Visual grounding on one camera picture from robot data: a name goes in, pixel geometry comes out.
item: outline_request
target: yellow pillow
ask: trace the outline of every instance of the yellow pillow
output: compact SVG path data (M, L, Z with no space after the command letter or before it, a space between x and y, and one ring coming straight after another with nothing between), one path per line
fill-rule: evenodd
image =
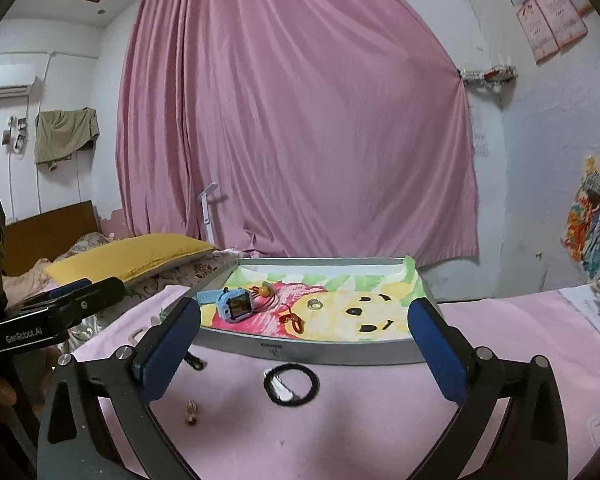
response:
M213 248L207 242L188 236L156 233L89 249L49 265L45 272L58 285L82 278L95 283L110 276L129 282L153 270L164 270L167 264L174 267L184 263L183 259L190 260L194 254L202 256Z

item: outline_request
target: curtain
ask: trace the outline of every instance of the curtain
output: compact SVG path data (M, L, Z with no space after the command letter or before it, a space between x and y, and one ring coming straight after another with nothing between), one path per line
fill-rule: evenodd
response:
M458 71L404 0L142 0L116 146L136 234L275 256L477 256Z

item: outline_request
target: watch screen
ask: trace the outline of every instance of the watch screen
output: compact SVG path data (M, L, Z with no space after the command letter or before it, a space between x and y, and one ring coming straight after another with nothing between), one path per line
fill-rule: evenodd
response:
M249 301L247 294L229 300L229 313L231 314L231 319L238 319L240 316L244 316L250 312L251 301Z

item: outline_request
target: air conditioner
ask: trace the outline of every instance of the air conditioner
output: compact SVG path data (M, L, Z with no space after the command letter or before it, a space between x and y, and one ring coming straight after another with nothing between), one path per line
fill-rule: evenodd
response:
M35 80L33 65L0 65L0 99L29 95Z

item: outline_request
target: pink tablecloth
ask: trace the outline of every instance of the pink tablecloth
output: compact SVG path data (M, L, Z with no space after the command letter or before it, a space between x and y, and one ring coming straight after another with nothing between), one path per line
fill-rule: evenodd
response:
M76 357L109 356L185 291L169 286L84 344ZM528 361L544 354L551 360L566 418L570 478L575 476L594 452L587 421L600 413L598 333L557 292L442 309L474 346L489 346L505 359ZM196 372L180 365L152 409L203 480L404 480L456 410L425 364L311 366L321 383L316 399L282 408L262 387L263 371L275 363L196 346L191 351L208 362L207 368ZM200 406L195 426L184 422L187 399ZM481 464L504 407L498 405L465 472ZM104 411L125 463L141 472L110 404Z

